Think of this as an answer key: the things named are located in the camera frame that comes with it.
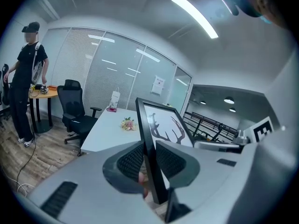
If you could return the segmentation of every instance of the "flower bouquet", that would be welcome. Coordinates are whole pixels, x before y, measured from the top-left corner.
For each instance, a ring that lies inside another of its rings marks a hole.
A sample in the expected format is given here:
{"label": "flower bouquet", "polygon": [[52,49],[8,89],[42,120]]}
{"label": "flower bouquet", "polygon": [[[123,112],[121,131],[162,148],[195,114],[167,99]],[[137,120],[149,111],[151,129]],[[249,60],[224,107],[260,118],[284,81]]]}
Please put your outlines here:
{"label": "flower bouquet", "polygon": [[134,123],[134,120],[131,120],[131,117],[125,118],[121,122],[121,128],[130,131],[130,130],[137,130],[137,124]]}

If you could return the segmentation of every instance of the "black picture frame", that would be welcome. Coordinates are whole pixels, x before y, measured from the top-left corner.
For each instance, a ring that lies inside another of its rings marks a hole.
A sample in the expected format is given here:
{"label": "black picture frame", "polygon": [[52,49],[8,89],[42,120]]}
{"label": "black picture frame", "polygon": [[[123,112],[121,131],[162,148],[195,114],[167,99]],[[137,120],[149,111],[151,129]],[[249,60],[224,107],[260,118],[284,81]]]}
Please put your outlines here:
{"label": "black picture frame", "polygon": [[185,132],[187,133],[193,147],[194,147],[194,138],[189,132],[186,124],[184,123],[183,119],[181,118],[181,116],[179,115],[178,111],[175,108],[162,105],[156,102],[152,102],[149,100],[141,99],[141,98],[137,98],[135,104],[137,110],[140,137],[141,140],[144,141],[144,148],[143,148],[144,161],[147,169],[147,174],[149,177],[149,188],[152,192],[154,202],[158,204],[162,204],[166,202],[168,199],[168,190],[165,187],[161,169],[158,166],[158,163],[156,161],[156,150],[150,132],[150,125],[148,123],[148,118],[147,118],[144,105],[174,112],[179,122],[181,123],[182,127],[185,129]]}

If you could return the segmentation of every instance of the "person's arm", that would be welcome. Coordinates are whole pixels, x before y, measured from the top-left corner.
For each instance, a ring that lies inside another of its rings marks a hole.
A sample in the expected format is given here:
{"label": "person's arm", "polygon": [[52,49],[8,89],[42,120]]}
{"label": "person's arm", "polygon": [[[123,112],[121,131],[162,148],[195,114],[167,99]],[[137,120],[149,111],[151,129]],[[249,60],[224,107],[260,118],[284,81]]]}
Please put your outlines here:
{"label": "person's arm", "polygon": [[9,70],[8,70],[8,72],[5,74],[5,76],[3,77],[3,81],[5,82],[5,83],[7,83],[7,79],[8,79],[8,75],[11,73],[11,72],[13,72],[14,70],[16,70],[17,68],[18,68],[18,66],[19,66],[19,64],[20,64],[20,61],[17,61]]}
{"label": "person's arm", "polygon": [[45,63],[43,65],[42,83],[46,84],[47,83],[46,74],[49,66],[49,59],[48,58],[44,59],[44,62]]}

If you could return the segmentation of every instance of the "black pants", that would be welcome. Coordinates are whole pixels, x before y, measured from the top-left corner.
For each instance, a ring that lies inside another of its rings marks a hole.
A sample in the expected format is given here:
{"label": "black pants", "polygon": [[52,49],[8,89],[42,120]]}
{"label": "black pants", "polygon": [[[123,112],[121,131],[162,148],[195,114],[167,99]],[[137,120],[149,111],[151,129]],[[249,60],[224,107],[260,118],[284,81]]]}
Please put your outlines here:
{"label": "black pants", "polygon": [[27,112],[28,89],[15,88],[9,89],[9,105],[10,113],[13,118],[14,127],[19,135],[19,138],[25,138],[25,141],[30,141],[33,138],[29,126]]}

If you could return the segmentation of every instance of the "antler drawing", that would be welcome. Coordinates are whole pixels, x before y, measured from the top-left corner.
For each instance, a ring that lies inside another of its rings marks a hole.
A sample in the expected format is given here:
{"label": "antler drawing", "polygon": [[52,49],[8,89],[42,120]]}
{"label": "antler drawing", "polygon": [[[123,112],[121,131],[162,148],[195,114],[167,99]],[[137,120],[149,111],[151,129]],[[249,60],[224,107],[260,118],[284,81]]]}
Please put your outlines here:
{"label": "antler drawing", "polygon": [[[149,117],[153,118],[153,122],[152,122],[152,123],[149,123],[151,134],[152,134],[154,137],[156,137],[156,138],[163,139],[163,140],[165,140],[165,141],[171,141],[171,140],[169,139],[168,135],[167,135],[167,132],[165,132],[167,138],[165,138],[165,137],[163,137],[163,136],[161,136],[161,135],[159,134],[158,127],[159,127],[160,124],[157,124],[157,125],[156,125],[156,121],[155,121],[155,113],[153,113],[153,114],[150,115]],[[173,121],[173,122],[176,124],[176,126],[178,127],[179,131],[181,132],[181,136],[178,138],[177,134],[172,130],[172,131],[174,132],[174,135],[177,137],[177,142],[176,142],[176,143],[177,143],[177,144],[181,144],[181,141],[185,138],[185,132],[184,132],[182,126],[181,126],[181,125],[180,125],[180,124],[179,124],[173,117],[171,117],[171,118],[172,118],[172,121]]]}
{"label": "antler drawing", "polygon": [[153,113],[152,115],[150,115],[150,117],[153,117],[153,122],[152,123],[149,123],[149,126],[150,126],[150,132],[151,134],[156,137],[156,138],[159,138],[159,139],[163,139],[163,140],[166,140],[166,141],[170,141],[168,135],[167,135],[167,132],[165,132],[167,138],[161,136],[159,134],[159,131],[158,131],[158,127],[159,127],[159,124],[156,125],[156,121],[155,121],[155,113]]}

